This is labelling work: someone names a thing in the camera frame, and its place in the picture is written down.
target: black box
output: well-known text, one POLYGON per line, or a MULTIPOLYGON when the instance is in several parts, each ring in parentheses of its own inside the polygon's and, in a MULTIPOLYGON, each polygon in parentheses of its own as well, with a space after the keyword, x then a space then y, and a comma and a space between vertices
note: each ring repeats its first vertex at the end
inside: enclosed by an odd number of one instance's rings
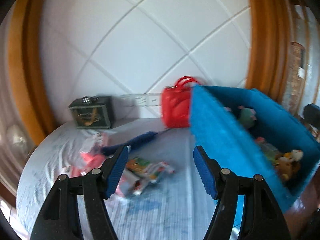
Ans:
POLYGON ((80 129, 109 129, 115 121, 111 96, 78 98, 69 109, 80 129))

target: white tiled wall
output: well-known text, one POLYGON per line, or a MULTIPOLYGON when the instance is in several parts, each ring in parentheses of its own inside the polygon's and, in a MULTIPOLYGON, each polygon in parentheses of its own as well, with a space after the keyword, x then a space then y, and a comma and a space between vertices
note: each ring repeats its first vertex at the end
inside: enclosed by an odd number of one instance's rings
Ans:
POLYGON ((160 93, 191 75, 243 86, 251 46, 248 0, 45 0, 41 59, 57 120, 86 95, 115 96, 118 119, 159 117, 124 108, 124 94, 160 93))

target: red bag handle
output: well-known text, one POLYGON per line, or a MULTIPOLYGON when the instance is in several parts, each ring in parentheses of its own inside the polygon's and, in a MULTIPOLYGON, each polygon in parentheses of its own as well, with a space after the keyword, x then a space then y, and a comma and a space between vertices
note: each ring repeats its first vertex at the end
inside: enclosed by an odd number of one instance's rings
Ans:
POLYGON ((190 77, 190 76, 184 76, 182 78, 180 78, 176 83, 175 83, 175 87, 182 89, 182 87, 190 82, 196 82, 197 84, 201 85, 200 82, 198 80, 196 80, 194 77, 190 77))

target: blue fabric bin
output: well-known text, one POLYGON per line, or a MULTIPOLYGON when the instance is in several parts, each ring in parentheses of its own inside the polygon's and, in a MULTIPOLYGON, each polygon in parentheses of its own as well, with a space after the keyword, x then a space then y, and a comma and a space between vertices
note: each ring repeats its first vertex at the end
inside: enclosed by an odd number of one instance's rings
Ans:
MULTIPOLYGON (((252 178, 261 174, 279 206, 286 212, 312 179, 320 162, 320 145, 310 132, 279 104, 256 89, 196 85, 192 92, 191 132, 196 145, 221 167, 239 176, 252 178), (236 120, 238 106, 253 108, 258 121, 251 134, 236 120), (223 109, 232 109, 232 113, 223 109), (281 152, 302 150, 301 169, 284 187, 275 169, 254 139, 262 136, 281 152)), ((238 200, 235 226, 241 223, 243 197, 238 200)))

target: red handbag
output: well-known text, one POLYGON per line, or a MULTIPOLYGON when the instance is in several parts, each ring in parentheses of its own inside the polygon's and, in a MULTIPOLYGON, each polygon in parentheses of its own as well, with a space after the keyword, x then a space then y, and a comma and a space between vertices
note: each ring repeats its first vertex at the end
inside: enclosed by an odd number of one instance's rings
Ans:
POLYGON ((173 87, 164 88, 161 94, 162 120, 168 128, 189 127, 189 107, 191 88, 185 84, 196 82, 195 78, 185 76, 180 78, 173 87))

